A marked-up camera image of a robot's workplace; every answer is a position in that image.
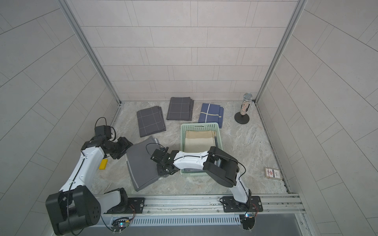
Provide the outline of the plain grey pillowcase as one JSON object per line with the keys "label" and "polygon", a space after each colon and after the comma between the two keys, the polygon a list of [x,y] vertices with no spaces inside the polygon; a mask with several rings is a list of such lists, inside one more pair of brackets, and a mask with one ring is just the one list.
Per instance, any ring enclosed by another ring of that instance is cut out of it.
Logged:
{"label": "plain grey pillowcase", "polygon": [[158,139],[150,136],[127,150],[128,170],[135,191],[139,192],[161,178],[157,163],[151,160],[152,153],[160,147]]}

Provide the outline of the beige and grey pillowcase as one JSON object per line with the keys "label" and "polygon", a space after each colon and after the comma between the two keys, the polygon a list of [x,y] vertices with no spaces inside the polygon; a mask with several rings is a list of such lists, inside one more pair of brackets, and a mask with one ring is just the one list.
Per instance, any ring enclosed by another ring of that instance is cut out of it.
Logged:
{"label": "beige and grey pillowcase", "polygon": [[205,152],[217,146],[215,131],[186,131],[182,151]]}

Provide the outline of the light green plastic basket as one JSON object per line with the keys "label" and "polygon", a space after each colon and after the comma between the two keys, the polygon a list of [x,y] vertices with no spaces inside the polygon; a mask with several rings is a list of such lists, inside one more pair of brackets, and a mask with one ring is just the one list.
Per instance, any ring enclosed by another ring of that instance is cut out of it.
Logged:
{"label": "light green plastic basket", "polygon": [[180,151],[205,152],[215,146],[223,149],[218,123],[195,123],[181,125]]}

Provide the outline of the blue pillowcase yellow stripe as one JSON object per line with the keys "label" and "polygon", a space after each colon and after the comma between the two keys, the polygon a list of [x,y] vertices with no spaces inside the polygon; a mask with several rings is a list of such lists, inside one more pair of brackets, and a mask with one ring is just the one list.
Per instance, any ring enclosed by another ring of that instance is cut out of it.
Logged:
{"label": "blue pillowcase yellow stripe", "polygon": [[219,128],[223,124],[224,107],[216,104],[203,103],[198,123],[217,123]]}

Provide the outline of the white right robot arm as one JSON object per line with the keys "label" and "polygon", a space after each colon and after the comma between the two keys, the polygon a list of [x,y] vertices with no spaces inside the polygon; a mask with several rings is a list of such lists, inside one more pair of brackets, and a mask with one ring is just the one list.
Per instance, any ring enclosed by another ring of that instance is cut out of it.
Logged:
{"label": "white right robot arm", "polygon": [[168,153],[168,148],[160,148],[153,152],[151,160],[157,164],[160,176],[173,175],[183,169],[202,170],[215,182],[229,188],[236,202],[249,203],[249,189],[241,179],[241,163],[218,147],[197,153],[178,150]]}

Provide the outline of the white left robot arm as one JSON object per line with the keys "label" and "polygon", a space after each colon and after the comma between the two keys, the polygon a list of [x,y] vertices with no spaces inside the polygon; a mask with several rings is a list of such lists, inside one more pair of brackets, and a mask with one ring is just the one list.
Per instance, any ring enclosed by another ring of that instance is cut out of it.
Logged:
{"label": "white left robot arm", "polygon": [[84,143],[79,161],[59,192],[47,197],[45,205],[57,236],[78,235],[84,228],[96,225],[102,214],[128,210],[128,196],[123,188],[95,196],[89,187],[108,156],[120,159],[133,144],[125,137],[117,137],[108,125],[97,126],[95,136]]}

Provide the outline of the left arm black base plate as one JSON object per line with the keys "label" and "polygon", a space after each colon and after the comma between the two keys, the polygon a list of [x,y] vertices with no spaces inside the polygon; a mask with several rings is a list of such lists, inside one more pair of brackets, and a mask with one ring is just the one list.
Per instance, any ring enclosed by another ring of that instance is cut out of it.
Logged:
{"label": "left arm black base plate", "polygon": [[136,197],[121,199],[121,202],[109,209],[105,214],[141,214],[144,209],[145,198]]}

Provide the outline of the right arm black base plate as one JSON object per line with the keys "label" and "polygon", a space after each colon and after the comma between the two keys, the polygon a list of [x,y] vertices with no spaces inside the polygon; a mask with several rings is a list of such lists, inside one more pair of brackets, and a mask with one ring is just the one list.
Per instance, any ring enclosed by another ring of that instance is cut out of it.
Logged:
{"label": "right arm black base plate", "polygon": [[262,202],[259,196],[249,196],[246,203],[238,202],[233,196],[223,196],[220,203],[224,212],[263,212]]}

